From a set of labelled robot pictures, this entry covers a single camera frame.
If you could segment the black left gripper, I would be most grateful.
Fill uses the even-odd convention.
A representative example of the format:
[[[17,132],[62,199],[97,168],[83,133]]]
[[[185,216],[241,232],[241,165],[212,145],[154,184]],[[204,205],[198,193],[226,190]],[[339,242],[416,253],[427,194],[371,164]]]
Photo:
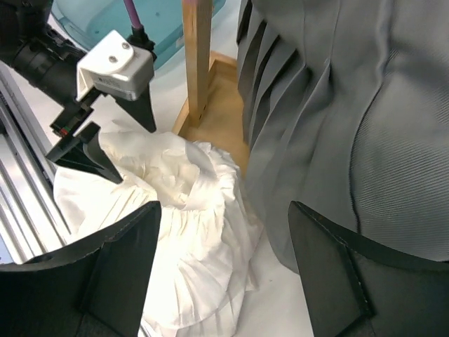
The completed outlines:
[[[64,106],[50,125],[60,140],[52,146],[46,158],[57,166],[95,174],[112,183],[121,183],[123,178],[100,146],[100,127],[88,124],[74,136],[92,114],[91,106],[101,95],[105,96],[93,88],[80,102],[73,99]],[[141,127],[150,133],[156,131],[149,84],[140,92],[129,91],[112,97]]]

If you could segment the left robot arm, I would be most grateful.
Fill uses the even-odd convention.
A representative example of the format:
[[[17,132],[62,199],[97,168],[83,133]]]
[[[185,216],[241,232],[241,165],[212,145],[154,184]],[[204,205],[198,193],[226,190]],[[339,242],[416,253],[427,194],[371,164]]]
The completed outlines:
[[[47,159],[119,184],[121,174],[100,146],[100,127],[84,122],[93,103],[110,95],[144,129],[156,131],[149,90],[154,42],[134,3],[126,1],[131,35],[123,38],[112,30],[84,52],[48,24],[52,5],[52,1],[1,2],[1,61],[63,108],[51,124],[59,141]]]

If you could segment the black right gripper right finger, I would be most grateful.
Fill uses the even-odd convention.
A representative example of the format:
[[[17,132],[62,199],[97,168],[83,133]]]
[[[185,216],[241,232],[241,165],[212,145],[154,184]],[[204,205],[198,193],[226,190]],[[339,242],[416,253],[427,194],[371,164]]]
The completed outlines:
[[[447,336],[448,264],[383,246],[293,201],[288,222],[315,336]]]

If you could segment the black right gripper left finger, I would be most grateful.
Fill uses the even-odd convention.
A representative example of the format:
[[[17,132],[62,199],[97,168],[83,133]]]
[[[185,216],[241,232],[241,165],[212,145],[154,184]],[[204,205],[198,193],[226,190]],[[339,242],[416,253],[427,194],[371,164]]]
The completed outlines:
[[[1,265],[2,336],[136,336],[161,205],[23,264]]]

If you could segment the white skirt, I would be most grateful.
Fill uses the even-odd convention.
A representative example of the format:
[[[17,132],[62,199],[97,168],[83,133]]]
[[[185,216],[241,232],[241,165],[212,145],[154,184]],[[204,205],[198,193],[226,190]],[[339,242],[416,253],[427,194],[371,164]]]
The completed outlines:
[[[123,180],[68,168],[53,196],[80,239],[149,201],[161,224],[143,317],[153,336],[233,336],[262,227],[229,153],[173,133],[105,133],[100,144]]]

